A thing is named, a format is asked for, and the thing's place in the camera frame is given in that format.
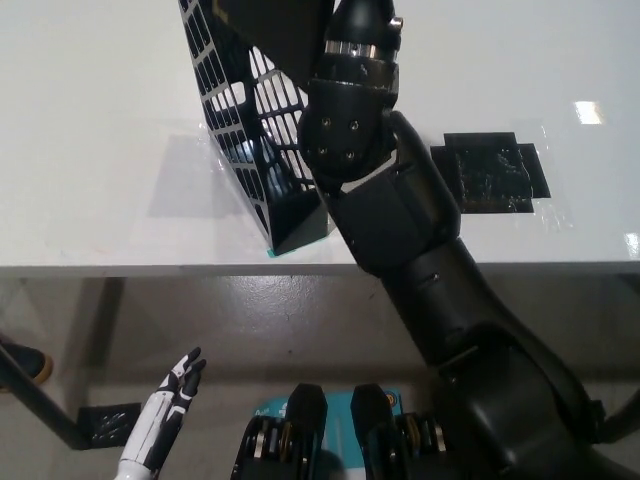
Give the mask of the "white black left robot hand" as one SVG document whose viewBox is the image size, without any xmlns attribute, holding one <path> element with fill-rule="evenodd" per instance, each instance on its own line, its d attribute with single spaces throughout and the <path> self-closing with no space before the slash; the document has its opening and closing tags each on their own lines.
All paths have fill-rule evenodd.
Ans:
<svg viewBox="0 0 640 480">
<path fill-rule="evenodd" d="M 196 347 L 149 396 L 120 456 L 116 479 L 158 479 L 197 395 L 206 360 Z"/>
</svg>

